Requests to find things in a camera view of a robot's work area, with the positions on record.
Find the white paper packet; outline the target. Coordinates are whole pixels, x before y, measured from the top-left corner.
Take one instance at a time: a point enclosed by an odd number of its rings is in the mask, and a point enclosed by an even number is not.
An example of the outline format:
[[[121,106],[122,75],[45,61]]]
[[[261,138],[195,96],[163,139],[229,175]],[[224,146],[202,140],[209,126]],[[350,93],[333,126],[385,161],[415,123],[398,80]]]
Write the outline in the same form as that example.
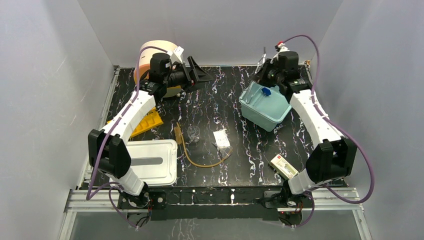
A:
[[[213,132],[215,144],[219,149],[229,148],[231,146],[225,129]]]

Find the brown test tube brush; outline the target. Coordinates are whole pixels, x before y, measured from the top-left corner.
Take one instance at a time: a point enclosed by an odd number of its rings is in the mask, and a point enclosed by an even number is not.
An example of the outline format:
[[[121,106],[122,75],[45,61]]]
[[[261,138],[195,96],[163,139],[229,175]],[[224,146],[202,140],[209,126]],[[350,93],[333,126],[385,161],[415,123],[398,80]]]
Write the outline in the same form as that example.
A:
[[[174,128],[174,134],[175,134],[175,141],[176,141],[176,143],[178,145],[181,145],[183,140],[182,140],[182,132],[181,132],[180,127],[176,126]]]

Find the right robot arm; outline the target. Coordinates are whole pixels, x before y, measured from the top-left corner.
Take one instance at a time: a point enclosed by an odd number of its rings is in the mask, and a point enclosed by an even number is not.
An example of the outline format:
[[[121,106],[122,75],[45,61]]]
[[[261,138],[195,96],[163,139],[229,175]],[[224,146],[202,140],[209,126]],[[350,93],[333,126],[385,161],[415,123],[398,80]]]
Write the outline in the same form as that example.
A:
[[[321,107],[312,92],[312,84],[301,78],[298,60],[296,52],[281,51],[273,58],[266,58],[254,75],[256,83],[278,87],[299,115],[314,145],[305,169],[285,180],[280,193],[264,198],[267,207],[271,204],[295,207],[305,198],[306,191],[349,176],[358,149],[319,114]]]

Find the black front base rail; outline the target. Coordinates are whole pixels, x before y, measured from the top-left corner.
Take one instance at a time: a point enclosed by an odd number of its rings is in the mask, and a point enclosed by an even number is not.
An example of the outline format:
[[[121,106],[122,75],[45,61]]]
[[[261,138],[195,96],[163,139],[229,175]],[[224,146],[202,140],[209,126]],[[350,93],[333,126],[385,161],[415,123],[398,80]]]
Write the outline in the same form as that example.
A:
[[[311,195],[291,194],[285,186],[165,186],[150,187],[140,196],[121,193],[121,210],[150,210],[152,220],[176,219],[262,219],[277,221],[294,213],[301,220],[301,207],[310,207]]]

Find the white bin lid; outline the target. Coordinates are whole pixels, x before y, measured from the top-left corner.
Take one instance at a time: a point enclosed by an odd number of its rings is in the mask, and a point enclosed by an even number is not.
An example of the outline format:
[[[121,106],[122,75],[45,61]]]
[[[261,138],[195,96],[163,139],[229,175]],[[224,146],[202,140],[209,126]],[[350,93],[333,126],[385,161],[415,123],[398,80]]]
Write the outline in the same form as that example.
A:
[[[177,181],[177,142],[173,139],[129,141],[126,145],[134,173],[150,187]]]

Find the tan rubber tube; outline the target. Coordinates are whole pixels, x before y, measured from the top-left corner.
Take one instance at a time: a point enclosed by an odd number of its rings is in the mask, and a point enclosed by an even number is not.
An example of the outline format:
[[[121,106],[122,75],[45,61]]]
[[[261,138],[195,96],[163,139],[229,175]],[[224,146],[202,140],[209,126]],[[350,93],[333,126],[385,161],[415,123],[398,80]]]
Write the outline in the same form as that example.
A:
[[[180,123],[177,123],[175,127],[180,127],[182,139],[180,146],[182,147],[183,155],[192,166],[203,169],[214,168],[223,164],[232,155],[225,158],[221,156],[220,152],[212,144],[212,142],[215,143],[214,134],[212,134],[212,139],[203,139],[200,130],[199,142],[189,143],[189,137],[187,135],[189,126],[185,128]]]

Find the teal plastic bin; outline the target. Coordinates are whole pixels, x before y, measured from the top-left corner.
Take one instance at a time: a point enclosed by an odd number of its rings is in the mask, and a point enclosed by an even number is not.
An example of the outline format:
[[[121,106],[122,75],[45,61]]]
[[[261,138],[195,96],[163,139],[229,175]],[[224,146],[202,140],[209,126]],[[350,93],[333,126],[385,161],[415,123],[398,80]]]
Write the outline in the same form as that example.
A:
[[[239,97],[241,114],[255,125],[271,132],[281,123],[292,109],[285,96],[275,87],[265,87],[271,90],[270,96],[262,94],[262,86],[252,81]]]

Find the cream orange cylindrical container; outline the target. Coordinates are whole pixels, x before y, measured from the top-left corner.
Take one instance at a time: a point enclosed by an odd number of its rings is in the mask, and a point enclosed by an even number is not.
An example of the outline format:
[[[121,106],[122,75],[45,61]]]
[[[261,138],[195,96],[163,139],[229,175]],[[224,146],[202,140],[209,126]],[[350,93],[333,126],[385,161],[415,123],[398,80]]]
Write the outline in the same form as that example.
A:
[[[178,45],[166,40],[152,40],[141,46],[139,59],[133,73],[134,82],[139,90],[153,96],[156,102],[162,98],[176,96],[183,91],[180,86],[169,87],[169,75],[175,65],[171,63],[168,51]]]

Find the white red box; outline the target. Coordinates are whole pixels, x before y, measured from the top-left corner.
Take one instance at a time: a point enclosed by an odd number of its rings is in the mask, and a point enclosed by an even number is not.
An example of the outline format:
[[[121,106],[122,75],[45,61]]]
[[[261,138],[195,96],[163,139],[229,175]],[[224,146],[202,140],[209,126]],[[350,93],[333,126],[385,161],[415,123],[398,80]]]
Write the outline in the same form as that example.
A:
[[[279,173],[285,180],[292,179],[299,172],[282,155],[277,154],[271,161],[271,167]]]

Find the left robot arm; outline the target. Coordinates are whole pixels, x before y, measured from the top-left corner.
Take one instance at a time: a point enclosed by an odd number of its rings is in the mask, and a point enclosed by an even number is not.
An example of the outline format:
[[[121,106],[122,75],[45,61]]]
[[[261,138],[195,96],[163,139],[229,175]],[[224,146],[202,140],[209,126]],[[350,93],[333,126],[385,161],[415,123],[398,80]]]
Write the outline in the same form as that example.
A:
[[[100,130],[88,134],[88,158],[93,167],[92,180],[97,173],[107,175],[112,187],[117,187],[137,208],[144,208],[150,201],[148,184],[131,169],[132,158],[127,149],[128,140],[141,120],[165,97],[168,88],[180,86],[190,93],[212,81],[193,59],[188,66],[174,53],[157,52],[149,59],[142,75],[135,73],[136,87],[130,100]]]

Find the yellow test tube rack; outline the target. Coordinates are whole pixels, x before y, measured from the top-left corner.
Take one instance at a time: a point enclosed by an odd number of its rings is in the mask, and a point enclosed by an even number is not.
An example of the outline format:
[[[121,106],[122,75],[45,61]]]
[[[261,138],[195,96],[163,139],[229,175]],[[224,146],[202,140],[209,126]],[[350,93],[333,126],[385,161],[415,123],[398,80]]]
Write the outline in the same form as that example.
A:
[[[149,112],[144,111],[143,113],[146,113],[145,116],[141,116],[139,113],[134,114],[134,110],[127,110],[124,114],[124,110],[125,107],[101,129],[108,133],[116,121],[120,119],[110,135],[114,136],[118,134],[121,139],[128,141],[132,137],[136,137],[141,133],[163,124],[155,107]]]

